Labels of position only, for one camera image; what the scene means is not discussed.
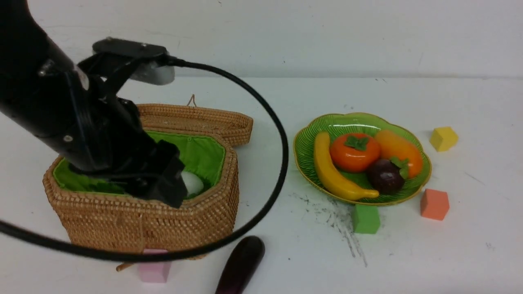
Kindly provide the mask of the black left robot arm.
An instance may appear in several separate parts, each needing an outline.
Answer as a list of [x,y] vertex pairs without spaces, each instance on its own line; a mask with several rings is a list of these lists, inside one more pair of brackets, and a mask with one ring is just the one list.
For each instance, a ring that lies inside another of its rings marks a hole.
[[172,82],[168,51],[117,38],[93,51],[74,63],[26,0],[2,0],[1,112],[65,158],[71,172],[179,208],[188,196],[179,149],[149,136],[138,106],[117,96],[129,79]]

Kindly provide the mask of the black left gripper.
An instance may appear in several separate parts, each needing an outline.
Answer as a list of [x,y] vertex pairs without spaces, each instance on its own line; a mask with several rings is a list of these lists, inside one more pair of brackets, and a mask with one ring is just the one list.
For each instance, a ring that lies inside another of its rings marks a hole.
[[122,185],[127,194],[179,208],[188,190],[181,178],[185,167],[176,145],[154,141],[143,129],[138,106],[119,98],[122,77],[101,80],[93,91],[83,88],[81,75],[67,73],[81,150],[87,164],[76,172]]

